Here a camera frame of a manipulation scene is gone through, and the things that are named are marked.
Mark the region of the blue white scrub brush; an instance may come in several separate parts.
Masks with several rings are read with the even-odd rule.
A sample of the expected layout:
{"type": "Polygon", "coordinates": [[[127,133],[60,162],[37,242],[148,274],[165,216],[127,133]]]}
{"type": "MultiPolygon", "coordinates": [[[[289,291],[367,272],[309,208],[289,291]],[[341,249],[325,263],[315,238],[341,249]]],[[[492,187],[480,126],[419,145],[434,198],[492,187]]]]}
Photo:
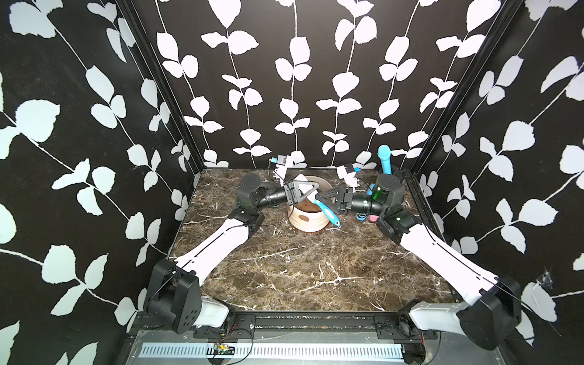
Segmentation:
{"type": "MultiPolygon", "coordinates": [[[[329,183],[326,182],[323,178],[317,177],[317,176],[309,176],[306,177],[302,174],[297,175],[294,178],[294,182],[296,182],[296,179],[302,179],[302,180],[308,180],[308,181],[313,181],[313,182],[317,182],[319,184],[319,189],[322,189],[322,187],[327,187],[329,186],[329,183]]],[[[324,204],[322,204],[321,202],[313,202],[315,205],[318,205],[321,209],[322,209],[322,213],[327,217],[327,219],[337,228],[339,228],[341,226],[339,217],[337,216],[336,213],[334,213],[333,211],[329,210],[324,204]]]]}

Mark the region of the white wavy ceramic pot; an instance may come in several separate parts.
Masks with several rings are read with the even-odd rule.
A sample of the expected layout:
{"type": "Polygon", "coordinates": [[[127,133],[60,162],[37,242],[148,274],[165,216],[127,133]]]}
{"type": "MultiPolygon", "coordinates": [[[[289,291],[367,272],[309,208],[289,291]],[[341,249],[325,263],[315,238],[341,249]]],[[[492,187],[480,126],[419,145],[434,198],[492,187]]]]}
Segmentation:
{"type": "Polygon", "coordinates": [[[322,213],[304,213],[294,207],[288,208],[289,222],[298,230],[306,233],[316,233],[331,224],[322,213]]]}

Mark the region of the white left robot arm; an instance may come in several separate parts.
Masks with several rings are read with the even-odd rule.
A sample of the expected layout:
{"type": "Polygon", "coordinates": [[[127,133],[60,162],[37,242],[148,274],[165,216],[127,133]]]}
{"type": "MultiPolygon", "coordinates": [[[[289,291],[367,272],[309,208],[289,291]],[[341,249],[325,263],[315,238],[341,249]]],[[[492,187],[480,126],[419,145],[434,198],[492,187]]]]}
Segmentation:
{"type": "Polygon", "coordinates": [[[228,319],[228,305],[201,295],[201,284],[235,249],[246,243],[264,223],[264,208],[296,204],[315,196],[319,184],[300,176],[288,183],[263,182],[254,173],[240,181],[234,210],[228,219],[195,249],[180,257],[162,259],[153,268],[144,311],[176,334],[192,327],[220,328],[228,319]]]}

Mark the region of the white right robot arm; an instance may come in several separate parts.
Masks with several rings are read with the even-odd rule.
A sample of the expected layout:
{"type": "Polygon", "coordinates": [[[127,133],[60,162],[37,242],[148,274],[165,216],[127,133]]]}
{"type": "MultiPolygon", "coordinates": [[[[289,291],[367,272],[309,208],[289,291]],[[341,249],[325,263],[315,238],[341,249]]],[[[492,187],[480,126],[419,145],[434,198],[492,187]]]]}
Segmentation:
{"type": "Polygon", "coordinates": [[[465,335],[475,345],[494,350],[520,324],[520,286],[508,276],[497,276],[453,249],[419,218],[403,208],[405,187],[396,175],[381,174],[371,194],[339,186],[314,197],[334,225],[339,215],[375,215],[380,232],[414,254],[444,278],[461,302],[430,304],[413,301],[401,309],[401,323],[417,330],[465,335]]]}

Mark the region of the brown mud lump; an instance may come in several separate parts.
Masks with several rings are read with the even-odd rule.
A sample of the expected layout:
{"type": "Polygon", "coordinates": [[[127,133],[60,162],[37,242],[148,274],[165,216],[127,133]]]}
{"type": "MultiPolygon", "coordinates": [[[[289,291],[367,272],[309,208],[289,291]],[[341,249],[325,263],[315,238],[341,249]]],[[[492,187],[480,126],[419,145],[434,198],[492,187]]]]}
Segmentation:
{"type": "Polygon", "coordinates": [[[304,213],[318,213],[322,211],[322,209],[318,205],[315,205],[310,201],[303,201],[301,203],[298,203],[295,205],[295,208],[304,213]]]}

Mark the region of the blue toy microphone lying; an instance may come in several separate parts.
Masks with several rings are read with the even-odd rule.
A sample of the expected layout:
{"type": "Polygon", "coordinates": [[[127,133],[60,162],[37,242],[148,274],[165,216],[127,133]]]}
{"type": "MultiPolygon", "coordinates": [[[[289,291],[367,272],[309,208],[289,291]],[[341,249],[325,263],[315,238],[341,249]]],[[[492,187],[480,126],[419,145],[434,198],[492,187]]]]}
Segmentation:
{"type": "MultiPolygon", "coordinates": [[[[367,188],[366,194],[367,194],[368,196],[372,196],[372,194],[373,194],[373,192],[374,192],[374,191],[373,191],[373,188],[374,188],[374,186],[375,186],[375,184],[374,184],[374,183],[371,183],[371,184],[369,185],[369,187],[367,188]]],[[[359,220],[359,221],[368,221],[368,217],[369,217],[370,215],[371,215],[371,214],[356,214],[356,218],[357,218],[357,220],[359,220]]]]}

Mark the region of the blue toy microphone in stand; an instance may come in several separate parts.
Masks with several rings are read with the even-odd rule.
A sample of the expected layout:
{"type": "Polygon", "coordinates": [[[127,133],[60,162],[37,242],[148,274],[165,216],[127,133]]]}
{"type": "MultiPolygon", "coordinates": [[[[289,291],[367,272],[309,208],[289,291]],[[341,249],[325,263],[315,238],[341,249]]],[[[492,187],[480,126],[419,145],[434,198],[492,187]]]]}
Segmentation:
{"type": "Polygon", "coordinates": [[[391,157],[392,151],[387,144],[382,144],[377,150],[377,156],[380,159],[381,167],[384,174],[392,174],[391,157]]]}

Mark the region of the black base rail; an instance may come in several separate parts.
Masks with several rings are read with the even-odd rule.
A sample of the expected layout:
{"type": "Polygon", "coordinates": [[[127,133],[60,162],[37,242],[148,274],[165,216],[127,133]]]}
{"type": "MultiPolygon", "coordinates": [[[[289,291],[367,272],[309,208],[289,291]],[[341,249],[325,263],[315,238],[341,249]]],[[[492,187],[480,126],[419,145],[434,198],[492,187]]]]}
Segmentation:
{"type": "Polygon", "coordinates": [[[201,326],[182,335],[144,321],[126,342],[130,360],[402,362],[441,343],[437,331],[407,329],[395,313],[237,312],[225,333],[201,326]]]}

